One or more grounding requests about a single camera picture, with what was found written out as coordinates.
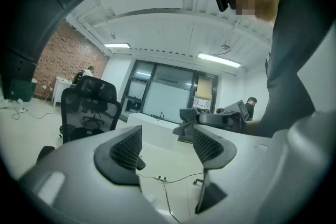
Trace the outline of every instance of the trash bin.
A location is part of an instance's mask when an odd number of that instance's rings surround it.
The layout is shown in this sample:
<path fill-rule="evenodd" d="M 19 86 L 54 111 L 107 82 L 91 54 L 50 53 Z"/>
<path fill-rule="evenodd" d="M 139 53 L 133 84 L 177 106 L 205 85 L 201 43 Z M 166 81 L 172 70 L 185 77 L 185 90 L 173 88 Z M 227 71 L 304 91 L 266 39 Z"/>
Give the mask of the trash bin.
<path fill-rule="evenodd" d="M 31 82 L 23 81 L 18 79 L 12 79 L 10 90 L 11 90 L 11 99 L 17 100 L 21 99 L 24 102 L 29 102 L 35 92 L 35 88 L 37 85 L 37 80 L 32 79 Z"/>

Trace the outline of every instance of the white ceiling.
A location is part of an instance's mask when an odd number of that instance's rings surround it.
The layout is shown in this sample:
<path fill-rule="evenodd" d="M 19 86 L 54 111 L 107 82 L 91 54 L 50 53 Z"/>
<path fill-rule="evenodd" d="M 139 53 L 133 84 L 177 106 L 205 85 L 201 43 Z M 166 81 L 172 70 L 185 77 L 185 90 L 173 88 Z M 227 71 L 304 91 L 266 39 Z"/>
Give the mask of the white ceiling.
<path fill-rule="evenodd" d="M 182 8 L 168 8 L 180 1 Z M 200 51 L 223 53 L 227 44 L 223 57 L 247 69 L 265 58 L 272 36 L 270 25 L 221 13 L 215 0 L 85 0 L 67 19 L 107 54 L 103 44 L 128 42 L 132 49 L 114 52 L 189 61 Z"/>

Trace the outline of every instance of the red brick wall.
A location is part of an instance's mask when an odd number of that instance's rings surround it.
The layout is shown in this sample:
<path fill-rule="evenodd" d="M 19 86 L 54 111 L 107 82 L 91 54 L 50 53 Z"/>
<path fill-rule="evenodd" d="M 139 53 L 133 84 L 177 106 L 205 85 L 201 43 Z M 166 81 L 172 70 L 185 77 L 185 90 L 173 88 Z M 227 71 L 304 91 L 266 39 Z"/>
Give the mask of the red brick wall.
<path fill-rule="evenodd" d="M 93 76 L 101 78 L 108 61 L 108 56 L 74 27 L 63 22 L 51 36 L 38 61 L 34 73 L 38 81 L 34 97 L 45 99 L 50 87 L 55 86 L 56 76 L 72 80 L 76 73 L 89 66 L 94 66 Z"/>

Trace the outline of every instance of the power strip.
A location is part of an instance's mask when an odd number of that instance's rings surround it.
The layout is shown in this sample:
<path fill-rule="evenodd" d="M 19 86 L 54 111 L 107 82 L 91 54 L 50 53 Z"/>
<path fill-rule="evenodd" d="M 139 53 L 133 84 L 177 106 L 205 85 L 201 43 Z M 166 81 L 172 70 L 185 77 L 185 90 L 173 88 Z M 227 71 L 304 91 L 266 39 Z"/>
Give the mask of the power strip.
<path fill-rule="evenodd" d="M 166 179 L 164 179 L 164 176 L 158 176 L 158 175 L 156 175 L 156 176 L 154 176 L 154 178 L 156 179 L 156 180 L 160 180 L 160 181 L 162 181 L 162 182 L 168 182 L 168 178 L 166 177 Z"/>

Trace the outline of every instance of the tiled floor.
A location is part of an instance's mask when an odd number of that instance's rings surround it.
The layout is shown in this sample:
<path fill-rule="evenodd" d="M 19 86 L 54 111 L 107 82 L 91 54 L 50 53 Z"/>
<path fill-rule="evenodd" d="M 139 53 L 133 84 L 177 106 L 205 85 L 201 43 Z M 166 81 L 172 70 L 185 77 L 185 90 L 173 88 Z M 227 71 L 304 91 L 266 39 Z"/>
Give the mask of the tiled floor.
<path fill-rule="evenodd" d="M 36 119 L 25 112 L 20 114 L 19 120 L 14 120 L 11 118 L 16 113 L 13 105 L 17 109 L 22 106 L 28 107 L 29 112 L 36 117 L 49 112 L 54 112 L 54 114 Z M 62 145 L 62 140 L 58 136 L 60 126 L 59 104 L 54 108 L 48 101 L 32 99 L 24 105 L 14 102 L 14 104 L 10 103 L 9 108 L 0 109 L 0 150 L 13 178 L 20 178 L 36 163 L 43 146 L 59 147 Z M 123 127 L 125 123 L 119 121 L 117 128 Z M 178 142 L 176 152 L 172 152 L 143 142 L 141 155 L 146 168 L 139 171 L 139 174 L 146 177 L 161 175 L 167 177 L 170 182 L 203 171 L 203 166 L 191 144 Z M 203 179 L 203 175 L 195 175 L 166 184 L 171 212 L 181 222 L 195 217 L 194 211 L 202 186 L 200 183 L 193 185 L 196 178 Z M 176 221 L 169 214 L 164 184 L 153 178 L 142 176 L 140 176 L 140 184 L 144 196 L 152 203 L 152 206 L 169 222 L 175 223 Z"/>

